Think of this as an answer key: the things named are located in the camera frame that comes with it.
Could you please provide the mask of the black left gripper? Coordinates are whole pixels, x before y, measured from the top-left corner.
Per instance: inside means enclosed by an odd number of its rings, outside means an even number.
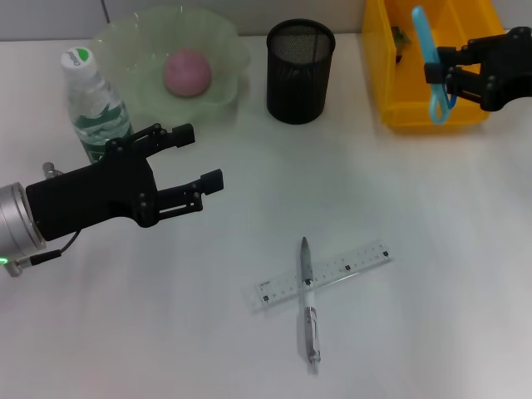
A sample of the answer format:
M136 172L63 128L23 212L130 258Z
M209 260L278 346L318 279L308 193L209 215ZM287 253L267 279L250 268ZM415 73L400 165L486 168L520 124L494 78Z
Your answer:
M61 238L113 218L134 220L149 228L161 220L203 210L203 195L224 188L221 170L198 180L157 190L147 158L171 147L195 143L191 124L171 131L159 123L109 140L95 164L26 188L32 217L46 241Z

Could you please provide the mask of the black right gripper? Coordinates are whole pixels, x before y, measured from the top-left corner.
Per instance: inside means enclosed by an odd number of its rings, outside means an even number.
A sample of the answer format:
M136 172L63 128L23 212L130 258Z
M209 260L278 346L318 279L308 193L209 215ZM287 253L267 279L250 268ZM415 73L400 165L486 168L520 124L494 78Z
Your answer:
M505 34L470 39L460 49L438 47L441 63L426 63L426 82L448 95L480 103L484 111L531 96L531 28L514 27ZM479 73L460 66L480 64Z

